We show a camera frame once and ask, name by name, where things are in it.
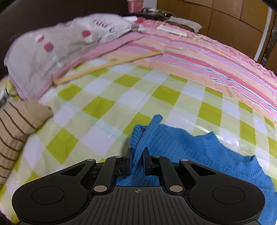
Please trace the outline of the grey folded cloth on nightstand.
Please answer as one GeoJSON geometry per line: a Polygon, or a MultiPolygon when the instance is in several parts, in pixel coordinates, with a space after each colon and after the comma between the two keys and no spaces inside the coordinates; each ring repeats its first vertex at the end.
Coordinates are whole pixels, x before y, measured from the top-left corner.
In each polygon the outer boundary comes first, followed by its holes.
{"type": "Polygon", "coordinates": [[[202,29],[202,26],[197,22],[190,21],[190,20],[183,19],[183,18],[174,17],[174,16],[171,16],[165,22],[169,23],[171,25],[178,26],[178,27],[183,28],[185,30],[192,31],[194,33],[198,33],[199,30],[202,29]]]}

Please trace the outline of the wooden wardrobe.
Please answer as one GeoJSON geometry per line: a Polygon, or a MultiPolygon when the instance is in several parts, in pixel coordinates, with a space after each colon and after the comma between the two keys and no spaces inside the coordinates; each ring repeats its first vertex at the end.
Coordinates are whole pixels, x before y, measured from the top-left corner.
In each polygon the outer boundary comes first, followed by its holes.
{"type": "Polygon", "coordinates": [[[157,9],[199,23],[199,33],[260,62],[274,21],[263,1],[158,1],[157,9]]]}

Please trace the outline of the pink striped bed quilt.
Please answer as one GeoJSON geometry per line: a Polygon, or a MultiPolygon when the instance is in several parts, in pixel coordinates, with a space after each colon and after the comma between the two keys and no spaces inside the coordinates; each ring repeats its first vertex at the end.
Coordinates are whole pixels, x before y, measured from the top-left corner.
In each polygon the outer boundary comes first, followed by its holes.
{"type": "Polygon", "coordinates": [[[276,122],[276,76],[240,51],[207,36],[188,31],[185,36],[159,30],[160,23],[145,20],[141,32],[129,32],[112,42],[79,53],[54,73],[62,76],[79,63],[105,55],[115,59],[146,52],[161,55],[137,60],[195,81],[234,97],[276,122]]]}

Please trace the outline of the white flat card on bed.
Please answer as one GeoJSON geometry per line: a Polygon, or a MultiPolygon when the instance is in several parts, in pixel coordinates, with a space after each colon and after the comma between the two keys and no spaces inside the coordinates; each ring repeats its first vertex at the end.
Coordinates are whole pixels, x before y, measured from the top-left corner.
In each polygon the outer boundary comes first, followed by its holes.
{"type": "Polygon", "coordinates": [[[183,30],[178,30],[178,29],[175,29],[175,28],[171,28],[171,27],[168,27],[168,26],[165,26],[165,25],[160,25],[156,29],[161,30],[161,31],[165,31],[165,32],[168,32],[168,33],[171,33],[171,34],[175,34],[175,35],[178,35],[178,36],[182,36],[182,37],[187,36],[187,32],[185,32],[183,30]]]}

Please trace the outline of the dark brown headboard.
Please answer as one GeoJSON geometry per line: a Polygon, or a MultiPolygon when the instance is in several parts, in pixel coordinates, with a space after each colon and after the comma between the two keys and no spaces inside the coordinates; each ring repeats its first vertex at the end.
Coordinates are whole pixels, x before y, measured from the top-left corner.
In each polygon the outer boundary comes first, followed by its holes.
{"type": "Polygon", "coordinates": [[[128,15],[127,1],[1,1],[1,78],[7,75],[3,60],[20,35],[93,13],[128,15]]]}

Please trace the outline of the beige brown striped garment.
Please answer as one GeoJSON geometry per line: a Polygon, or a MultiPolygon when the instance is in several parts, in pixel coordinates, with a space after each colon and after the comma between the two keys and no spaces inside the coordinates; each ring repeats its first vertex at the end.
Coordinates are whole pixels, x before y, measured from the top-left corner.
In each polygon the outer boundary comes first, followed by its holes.
{"type": "Polygon", "coordinates": [[[28,137],[53,116],[37,100],[10,100],[1,107],[1,186],[5,184],[28,137]]]}

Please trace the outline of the wooden door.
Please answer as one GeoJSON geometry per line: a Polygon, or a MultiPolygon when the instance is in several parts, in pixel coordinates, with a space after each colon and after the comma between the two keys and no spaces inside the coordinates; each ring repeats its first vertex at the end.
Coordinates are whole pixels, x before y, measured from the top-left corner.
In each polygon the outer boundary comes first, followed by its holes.
{"type": "Polygon", "coordinates": [[[276,12],[273,11],[274,21],[270,25],[270,36],[267,41],[267,46],[264,50],[264,55],[261,64],[267,70],[272,71],[276,76],[276,12]]]}

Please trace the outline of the pink storage box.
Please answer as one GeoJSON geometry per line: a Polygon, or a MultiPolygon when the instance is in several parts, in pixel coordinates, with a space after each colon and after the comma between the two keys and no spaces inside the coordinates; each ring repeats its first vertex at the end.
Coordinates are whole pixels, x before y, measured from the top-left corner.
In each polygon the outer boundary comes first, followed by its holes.
{"type": "Polygon", "coordinates": [[[143,9],[144,0],[128,0],[129,13],[141,12],[143,9]]]}

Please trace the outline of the grey pillow with pink dots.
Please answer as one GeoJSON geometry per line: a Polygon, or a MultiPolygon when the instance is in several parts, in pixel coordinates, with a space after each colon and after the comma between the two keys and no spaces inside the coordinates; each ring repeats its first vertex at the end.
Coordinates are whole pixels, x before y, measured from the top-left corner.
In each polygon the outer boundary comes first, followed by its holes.
{"type": "Polygon", "coordinates": [[[20,98],[38,99],[77,64],[142,38],[138,25],[115,14],[92,14],[17,38],[4,65],[20,98]]]}

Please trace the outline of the blue knitted striped sweater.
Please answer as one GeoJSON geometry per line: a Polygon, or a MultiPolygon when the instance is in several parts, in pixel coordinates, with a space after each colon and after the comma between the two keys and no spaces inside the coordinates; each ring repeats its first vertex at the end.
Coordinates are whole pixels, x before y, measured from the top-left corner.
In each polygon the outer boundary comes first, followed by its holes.
{"type": "Polygon", "coordinates": [[[162,116],[155,115],[147,126],[137,124],[130,137],[133,166],[130,176],[117,179],[118,186],[157,186],[158,178],[143,174],[141,157],[148,148],[153,156],[168,158],[177,163],[182,158],[207,166],[221,173],[256,185],[265,196],[265,207],[258,219],[260,224],[276,223],[276,191],[270,176],[259,165],[256,156],[243,156],[219,142],[210,132],[192,136],[180,128],[161,124],[162,116]]]}

